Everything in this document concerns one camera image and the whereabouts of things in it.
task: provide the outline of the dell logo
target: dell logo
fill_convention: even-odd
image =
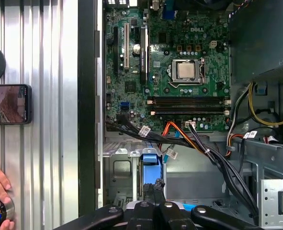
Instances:
[[[190,28],[190,32],[204,32],[203,28],[198,27],[198,28]]]

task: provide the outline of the phone screen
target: phone screen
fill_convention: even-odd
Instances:
[[[28,123],[27,85],[0,85],[0,123]]]

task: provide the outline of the smartphone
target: smartphone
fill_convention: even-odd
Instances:
[[[32,88],[0,85],[0,125],[23,125],[32,121]]]

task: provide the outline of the green circuit board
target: green circuit board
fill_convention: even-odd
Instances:
[[[123,68],[125,25],[129,24],[129,68]],[[147,83],[140,83],[140,55],[136,47],[135,27],[147,25],[149,36]],[[127,114],[131,122],[153,131],[163,131],[165,121],[196,121],[197,131],[226,131],[225,115],[151,115],[147,105],[149,96],[229,97],[228,16],[212,12],[177,12],[173,20],[164,20],[161,11],[149,11],[145,22],[139,9],[109,9],[106,13],[106,119],[117,121],[119,114]],[[115,48],[117,37],[117,67]],[[216,41],[216,47],[210,47]],[[200,85],[172,85],[168,69],[173,60],[205,61],[204,82]],[[120,104],[129,102],[122,111]]]

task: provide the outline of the screw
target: screw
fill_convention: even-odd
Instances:
[[[118,210],[115,208],[115,207],[111,207],[110,209],[109,209],[109,212],[110,213],[115,213],[115,212],[117,212]]]
[[[197,208],[197,211],[198,211],[199,213],[206,213],[205,208],[202,208],[202,207]]]
[[[149,207],[149,205],[147,204],[147,203],[141,203],[141,205],[140,205],[141,207]]]
[[[166,206],[166,207],[172,207],[172,203],[167,202],[167,203],[165,203],[165,206]]]

